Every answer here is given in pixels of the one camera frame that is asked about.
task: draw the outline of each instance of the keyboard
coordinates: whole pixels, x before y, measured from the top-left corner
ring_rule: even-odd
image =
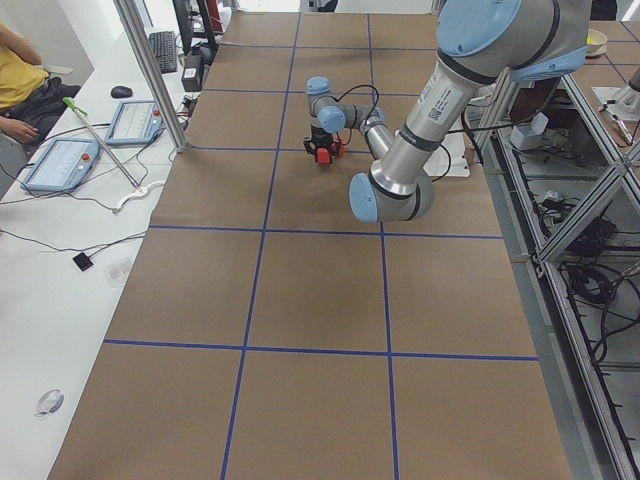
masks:
[[[173,32],[153,32],[149,34],[149,45],[156,57],[161,73],[175,72],[178,69],[176,38]]]

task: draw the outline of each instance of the bowl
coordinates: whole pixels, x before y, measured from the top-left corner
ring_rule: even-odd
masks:
[[[587,34],[587,55],[599,55],[604,53],[604,49],[607,45],[607,36],[598,31],[589,29]]]

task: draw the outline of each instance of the monitor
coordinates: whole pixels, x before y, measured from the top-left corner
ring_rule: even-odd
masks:
[[[189,53],[199,54],[204,63],[211,65],[213,59],[218,50],[218,45],[215,40],[215,33],[211,25],[211,19],[209,18],[209,9],[207,8],[206,0],[197,0],[197,6],[193,8],[192,0],[173,0],[173,9],[176,13],[176,20],[178,21],[178,30],[180,31],[180,37],[182,40],[182,53],[185,55]],[[192,47],[194,36],[194,27],[196,30],[198,27],[194,24],[194,20],[198,20],[201,23],[201,28],[204,30],[204,37],[206,42],[199,43]]]
[[[182,42],[182,53],[191,53],[191,41],[193,32],[191,30],[191,0],[173,0],[173,10],[176,12],[180,40]]]

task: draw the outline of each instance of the blue grid line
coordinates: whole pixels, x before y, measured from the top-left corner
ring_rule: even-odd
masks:
[[[249,232],[249,233],[262,233],[261,228],[242,228],[242,227],[207,227],[204,225],[149,225],[150,229],[155,230],[201,230],[208,232]]]
[[[394,352],[396,358],[431,358],[437,360],[476,360],[487,362],[539,362],[536,356],[519,355],[473,355],[473,354],[449,354],[449,353],[409,353]]]
[[[130,345],[135,347],[167,347],[183,349],[203,349],[203,350],[236,350],[241,351],[240,345],[216,345],[208,343],[178,343],[178,342],[150,342],[143,340],[121,340],[117,338],[107,338],[103,343],[109,345]]]
[[[284,148],[284,147],[275,147],[275,148],[204,147],[204,146],[198,146],[198,145],[191,145],[190,147],[194,150],[209,150],[212,152],[217,152],[217,151],[220,151],[220,152],[297,152],[297,153],[307,152],[304,148]],[[349,150],[349,153],[371,155],[371,152],[364,151],[364,150]]]
[[[278,48],[278,49],[291,49],[291,47],[286,45],[251,45],[251,44],[240,44],[240,43],[221,43],[220,46],[225,47],[236,47],[236,48]],[[298,50],[399,50],[399,51],[409,51],[409,52],[436,52],[437,48],[409,48],[409,47],[327,47],[326,45],[316,45],[316,46],[297,46],[295,47]]]
[[[296,35],[295,35],[295,40],[293,43],[293,49],[291,52],[291,63],[289,64],[289,79],[287,80],[287,92],[289,91],[289,88],[291,87],[291,79],[293,76],[293,66],[295,63],[295,58],[296,58],[296,47],[298,44],[298,35],[300,33],[300,23],[302,20],[302,14],[299,13],[298,14],[298,23],[296,25]],[[285,116],[287,113],[287,102],[289,99],[289,93],[285,94],[284,97],[284,104],[282,106],[282,116],[280,118],[280,131],[278,133],[278,142],[277,142],[277,149],[276,149],[276,154],[275,154],[275,158],[273,161],[273,170],[271,172],[271,183],[269,185],[269,196],[267,199],[267,207],[265,209],[265,214],[264,214],[264,223],[262,225],[262,237],[260,238],[260,248],[258,250],[258,260],[256,262],[256,271],[255,271],[255,275],[253,278],[253,287],[251,290],[251,301],[249,302],[249,312],[247,313],[247,323],[245,326],[245,332],[244,332],[244,339],[243,339],[243,343],[242,343],[242,354],[240,355],[240,365],[238,367],[238,377],[236,379],[236,389],[233,395],[233,405],[231,407],[231,415],[229,418],[229,430],[227,432],[227,442],[225,445],[225,451],[224,451],[224,459],[222,462],[222,470],[220,472],[220,480],[225,480],[226,475],[227,475],[227,468],[229,466],[229,455],[231,452],[231,442],[233,439],[233,429],[235,426],[235,419],[236,419],[236,414],[238,411],[238,401],[240,398],[240,388],[242,386],[242,374],[244,371],[244,362],[246,359],[246,355],[247,355],[247,346],[249,343],[249,335],[251,332],[251,320],[253,317],[253,309],[254,309],[254,305],[255,305],[255,299],[256,299],[256,293],[257,293],[257,289],[258,289],[258,281],[260,279],[260,267],[262,264],[262,256],[264,254],[264,243],[265,243],[265,239],[267,236],[267,223],[269,221],[269,212],[271,209],[271,199],[273,197],[273,186],[275,183],[275,177],[276,177],[276,172],[277,172],[277,168],[278,168],[278,157],[280,155],[280,146],[282,145],[282,137],[283,137],[283,130],[284,130],[284,120],[285,120]]]
[[[616,66],[616,64],[615,64],[615,63],[613,63],[613,62],[611,61],[611,58],[609,58],[609,55],[607,55],[607,54],[605,53],[605,55],[604,55],[604,56],[605,56],[605,58],[607,59],[607,61],[609,62],[609,65],[611,65],[611,66],[613,67],[613,69],[616,71],[616,73],[617,73],[617,74],[618,74],[618,76],[622,79],[622,81],[626,83],[626,81],[627,81],[627,80],[624,78],[624,76],[622,75],[622,73],[620,72],[620,70],[618,70],[618,67]]]
[[[472,360],[485,362],[522,362],[536,363],[539,358],[526,355],[481,355],[463,353],[416,353],[416,352],[379,352],[375,350],[341,350],[334,348],[301,348],[301,347],[267,347],[251,346],[245,348],[242,345],[222,345],[209,343],[185,343],[185,342],[154,342],[145,340],[124,340],[119,338],[105,339],[103,343],[109,345],[123,345],[132,347],[155,347],[155,348],[182,348],[185,350],[232,350],[241,352],[262,352],[262,353],[296,353],[302,355],[342,355],[349,357],[393,357],[412,359],[433,359],[433,360]]]
[[[294,347],[260,347],[250,346],[247,350],[263,353],[299,353],[305,355],[343,355],[351,357],[386,357],[386,352],[369,350],[339,350],[331,348],[294,348]]]
[[[260,89],[236,89],[236,88],[203,88],[203,92],[214,92],[214,93],[267,93],[274,94],[279,93],[281,95],[286,93],[293,93],[296,95],[306,95],[307,92],[302,90],[260,90]],[[344,92],[333,92],[335,95],[342,94]],[[350,92],[349,95],[361,95],[368,96],[370,93],[362,93],[362,92]],[[420,95],[417,93],[404,93],[404,92],[380,92],[380,97],[419,97]]]
[[[369,36],[369,74],[371,84],[375,85],[376,77],[373,67],[373,41],[371,38],[371,15],[367,14],[367,33]],[[371,92],[372,101],[375,101],[374,92]],[[387,374],[389,376],[389,417],[391,419],[391,446],[393,454],[393,478],[400,480],[400,461],[398,459],[398,429],[396,416],[396,393],[393,377],[393,341],[391,335],[391,311],[389,308],[389,277],[387,275],[387,252],[384,236],[384,224],[380,223],[378,232],[380,236],[380,261],[382,262],[382,288],[384,295],[384,318],[387,333]]]
[[[409,237],[409,238],[464,238],[467,240],[504,240],[501,235],[468,235],[455,233],[394,233],[385,232],[386,237]]]
[[[295,230],[286,228],[243,228],[243,227],[216,227],[204,225],[161,225],[151,224],[150,229],[156,230],[200,230],[211,232],[250,232],[250,233],[280,233],[294,235],[353,235],[360,237],[406,237],[406,238],[451,238],[462,240],[504,240],[498,235],[465,235],[451,233],[393,233],[393,232],[352,232],[341,230]]]
[[[639,42],[640,42],[640,38],[636,37],[635,33],[633,33],[633,32],[631,31],[631,29],[630,29],[629,27],[627,27],[627,24],[626,24],[625,22],[619,22],[619,23],[620,23],[620,25],[622,25],[622,26],[624,27],[624,29],[625,29],[627,32],[629,32],[629,33],[631,34],[631,36],[632,36],[633,38],[635,38],[637,41],[639,41]]]

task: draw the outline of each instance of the robotic arm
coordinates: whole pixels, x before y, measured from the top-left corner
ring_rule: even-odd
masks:
[[[341,155],[333,134],[358,128],[375,159],[351,181],[349,199],[366,223],[413,220],[433,202],[424,164],[476,90],[504,68],[514,82],[571,73],[584,63],[590,3],[586,0],[449,0],[437,31],[438,63],[398,135],[371,105],[331,96],[324,77],[307,84],[312,137],[305,147],[322,159]]]

